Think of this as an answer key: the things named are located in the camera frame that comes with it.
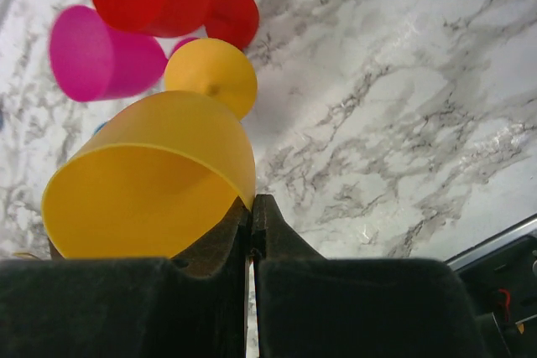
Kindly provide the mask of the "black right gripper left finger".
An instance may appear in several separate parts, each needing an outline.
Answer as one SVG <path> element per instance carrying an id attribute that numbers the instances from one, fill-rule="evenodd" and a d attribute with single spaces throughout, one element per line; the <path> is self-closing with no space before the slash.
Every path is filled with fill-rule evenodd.
<path id="1" fill-rule="evenodd" d="M 243 357 L 251 216 L 171 258 L 5 260 L 4 357 Z"/>

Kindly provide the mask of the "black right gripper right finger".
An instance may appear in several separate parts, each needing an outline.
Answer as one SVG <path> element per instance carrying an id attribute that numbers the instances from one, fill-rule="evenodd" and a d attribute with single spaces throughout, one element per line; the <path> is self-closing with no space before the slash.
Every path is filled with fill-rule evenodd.
<path id="1" fill-rule="evenodd" d="M 253 203 L 254 276 L 263 357 L 484 357 L 459 277 L 422 258 L 327 259 Z"/>

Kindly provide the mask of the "yellow wine glass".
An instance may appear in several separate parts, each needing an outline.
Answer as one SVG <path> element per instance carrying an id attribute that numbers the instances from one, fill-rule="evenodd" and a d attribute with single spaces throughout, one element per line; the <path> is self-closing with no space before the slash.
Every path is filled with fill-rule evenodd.
<path id="1" fill-rule="evenodd" d="M 178 48 L 165 89 L 120 111 L 47 184 L 42 217 L 64 258 L 174 257 L 232 204 L 251 208 L 255 162 L 241 120 L 258 82 L 219 39 Z"/>

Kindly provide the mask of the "pink wine glass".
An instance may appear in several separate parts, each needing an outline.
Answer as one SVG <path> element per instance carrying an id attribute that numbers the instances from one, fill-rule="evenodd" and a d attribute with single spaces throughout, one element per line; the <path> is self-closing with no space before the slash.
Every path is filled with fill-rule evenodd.
<path id="1" fill-rule="evenodd" d="M 143 93 L 158 83 L 169 57 L 155 38 L 114 29 L 96 10 L 75 5 L 54 21 L 49 60 L 62 92 L 90 102 Z"/>

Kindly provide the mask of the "red wine glass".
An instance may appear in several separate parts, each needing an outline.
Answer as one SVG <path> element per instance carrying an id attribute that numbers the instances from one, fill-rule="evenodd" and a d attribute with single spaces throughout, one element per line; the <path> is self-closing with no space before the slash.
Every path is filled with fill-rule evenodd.
<path id="1" fill-rule="evenodd" d="M 204 29 L 210 38 L 247 48 L 258 32 L 254 0 L 92 0 L 101 18 L 125 32 L 175 38 Z"/>

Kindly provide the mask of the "blue wine glass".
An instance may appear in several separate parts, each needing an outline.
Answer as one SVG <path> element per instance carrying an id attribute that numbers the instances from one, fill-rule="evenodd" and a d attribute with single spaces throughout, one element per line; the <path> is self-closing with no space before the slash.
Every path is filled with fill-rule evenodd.
<path id="1" fill-rule="evenodd" d="M 95 136 L 97 133 L 99 133 L 106 125 L 108 121 L 101 123 L 96 129 L 94 130 L 92 136 Z"/>

